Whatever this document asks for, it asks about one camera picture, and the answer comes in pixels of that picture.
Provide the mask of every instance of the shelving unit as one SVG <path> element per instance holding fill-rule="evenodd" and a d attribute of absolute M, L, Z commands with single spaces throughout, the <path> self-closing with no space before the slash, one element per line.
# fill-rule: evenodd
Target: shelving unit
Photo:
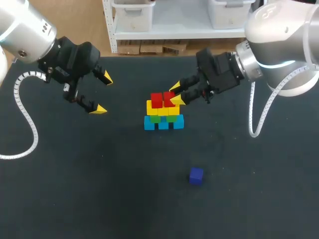
<path fill-rule="evenodd" d="M 207 0 L 157 0 L 150 32 L 124 32 L 117 17 L 113 21 L 111 0 L 103 0 L 112 52 L 117 40 L 204 39 L 245 37 L 244 29 L 212 28 Z"/>

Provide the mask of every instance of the screw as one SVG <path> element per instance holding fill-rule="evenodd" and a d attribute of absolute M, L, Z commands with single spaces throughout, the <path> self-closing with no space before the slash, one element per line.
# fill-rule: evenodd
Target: screw
<path fill-rule="evenodd" d="M 53 68 L 52 68 L 52 67 L 49 67 L 49 68 L 48 68 L 48 73 L 51 74 L 52 72 L 53 72 Z"/>
<path fill-rule="evenodd" d="M 18 51 L 20 57 L 26 57 L 28 54 L 25 51 Z"/>

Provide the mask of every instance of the green block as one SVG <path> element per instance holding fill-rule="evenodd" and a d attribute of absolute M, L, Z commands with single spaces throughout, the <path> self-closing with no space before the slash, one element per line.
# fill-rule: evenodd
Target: green block
<path fill-rule="evenodd" d="M 160 123 L 160 116 L 151 116 L 151 123 Z"/>
<path fill-rule="evenodd" d="M 177 116 L 166 116 L 166 122 L 174 123 L 177 121 Z"/>

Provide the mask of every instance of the yellow block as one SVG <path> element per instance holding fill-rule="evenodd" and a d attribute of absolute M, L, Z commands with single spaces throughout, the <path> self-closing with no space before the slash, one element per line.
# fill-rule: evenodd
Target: yellow block
<path fill-rule="evenodd" d="M 163 108 L 159 108 L 159 116 L 169 116 L 169 107 L 164 107 L 164 102 L 163 102 Z"/>
<path fill-rule="evenodd" d="M 152 109 L 152 101 L 146 101 L 146 111 L 148 116 L 158 115 L 158 109 Z"/>
<path fill-rule="evenodd" d="M 179 115 L 179 105 L 176 105 L 175 107 L 169 107 L 168 113 L 170 116 L 177 116 Z"/>

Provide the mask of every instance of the black mat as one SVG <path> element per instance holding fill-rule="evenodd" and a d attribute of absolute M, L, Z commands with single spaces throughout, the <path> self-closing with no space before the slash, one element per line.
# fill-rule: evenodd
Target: black mat
<path fill-rule="evenodd" d="M 151 92 L 193 74 L 195 58 L 105 58 L 114 79 L 82 92 L 108 113 L 65 102 L 62 85 L 22 83 L 39 132 L 28 157 L 0 161 L 1 239 L 315 239 L 319 213 L 319 86 L 278 98 L 262 134 L 247 129 L 250 85 L 181 109 L 185 129 L 143 129 Z M 0 89 L 0 153 L 32 142 L 13 100 L 16 63 Z M 256 89 L 259 117 L 270 91 Z M 204 169 L 201 187 L 186 180 Z"/>

